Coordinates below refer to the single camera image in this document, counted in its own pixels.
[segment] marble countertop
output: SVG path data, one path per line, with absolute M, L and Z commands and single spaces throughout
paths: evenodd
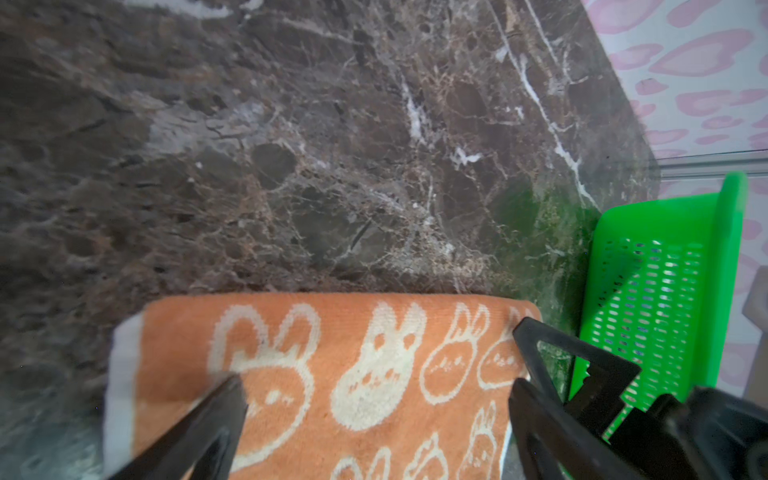
M 487 293 L 574 332 L 601 212 L 658 190 L 578 0 L 8 0 L 0 32 L 10 478 L 98 478 L 152 300 Z

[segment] folded towel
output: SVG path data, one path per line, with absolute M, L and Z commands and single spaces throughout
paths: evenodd
M 489 480 L 526 376 L 511 331 L 536 307 L 490 296 L 172 297 L 120 325 L 109 365 L 111 475 L 224 371 L 248 413 L 231 478 Z

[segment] basket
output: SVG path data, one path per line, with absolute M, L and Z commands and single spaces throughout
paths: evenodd
M 598 222 L 579 337 L 642 368 L 606 438 L 629 407 L 717 383 L 746 194 L 746 176 L 731 173 L 719 194 L 616 207 Z M 587 366 L 576 359 L 571 396 Z

